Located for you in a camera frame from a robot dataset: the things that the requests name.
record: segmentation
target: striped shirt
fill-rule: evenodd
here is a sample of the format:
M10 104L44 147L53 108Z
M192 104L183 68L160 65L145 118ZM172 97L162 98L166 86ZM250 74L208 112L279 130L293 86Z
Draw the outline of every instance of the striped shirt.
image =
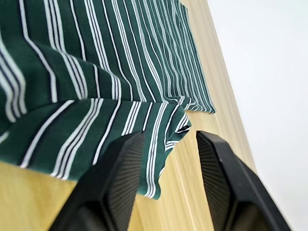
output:
M0 86L0 160L77 180L144 130L150 198L185 110L215 112L179 0L0 1Z

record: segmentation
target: white wall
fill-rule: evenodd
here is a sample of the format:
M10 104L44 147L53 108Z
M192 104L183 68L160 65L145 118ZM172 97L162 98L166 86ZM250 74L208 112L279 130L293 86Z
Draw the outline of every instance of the white wall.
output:
M308 230L308 1L208 0L258 174Z

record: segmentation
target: green cloth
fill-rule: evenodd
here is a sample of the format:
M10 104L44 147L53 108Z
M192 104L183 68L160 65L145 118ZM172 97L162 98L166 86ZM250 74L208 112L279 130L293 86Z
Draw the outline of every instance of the green cloth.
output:
M77 180L145 130L150 198L185 110L215 112L179 0L2 0L0 85L2 161Z

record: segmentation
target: light wood surface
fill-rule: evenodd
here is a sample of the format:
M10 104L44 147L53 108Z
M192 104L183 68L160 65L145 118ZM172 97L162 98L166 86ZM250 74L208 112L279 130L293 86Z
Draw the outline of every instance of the light wood surface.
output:
M218 134L251 169L255 165L237 110L206 0L182 0L217 113L188 112L192 130L167 159L159 200L137 195L130 231L213 230L203 188L196 130ZM0 163L0 230L46 230L70 195L75 182Z

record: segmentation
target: wooden floor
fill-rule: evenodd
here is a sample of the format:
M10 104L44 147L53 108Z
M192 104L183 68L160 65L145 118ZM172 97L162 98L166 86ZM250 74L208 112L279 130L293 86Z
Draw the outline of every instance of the wooden floor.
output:
M130 231L211 231L202 183L196 130L220 135L253 170L255 165L237 110L229 77L206 0L182 0L211 96L215 115L188 112L192 130L170 154L157 201L137 195ZM46 230L75 183L0 163L0 230Z

